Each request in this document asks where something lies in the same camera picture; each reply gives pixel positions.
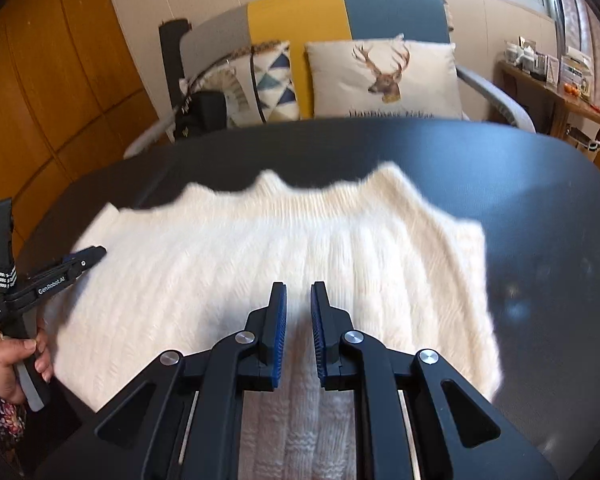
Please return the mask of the person's left hand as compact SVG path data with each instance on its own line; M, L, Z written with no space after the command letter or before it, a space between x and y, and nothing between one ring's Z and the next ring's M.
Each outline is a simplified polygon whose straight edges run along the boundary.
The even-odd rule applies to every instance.
M0 333L0 398L11 404L23 404L26 400L17 378L16 365L28 356L36 356L35 369L46 382L50 382L54 368L44 328L38 328L34 339L9 339Z

